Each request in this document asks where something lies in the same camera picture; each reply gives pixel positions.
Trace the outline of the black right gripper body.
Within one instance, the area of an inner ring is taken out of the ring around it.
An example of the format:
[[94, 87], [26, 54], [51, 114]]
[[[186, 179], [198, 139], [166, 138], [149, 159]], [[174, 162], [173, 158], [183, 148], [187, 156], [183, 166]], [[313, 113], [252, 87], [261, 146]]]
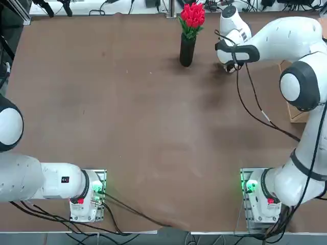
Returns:
[[222, 64], [223, 69], [226, 73], [228, 74], [232, 74], [238, 70], [240, 70], [243, 66], [243, 64], [237, 64], [237, 63], [233, 63], [233, 62], [227, 62], [225, 64]]

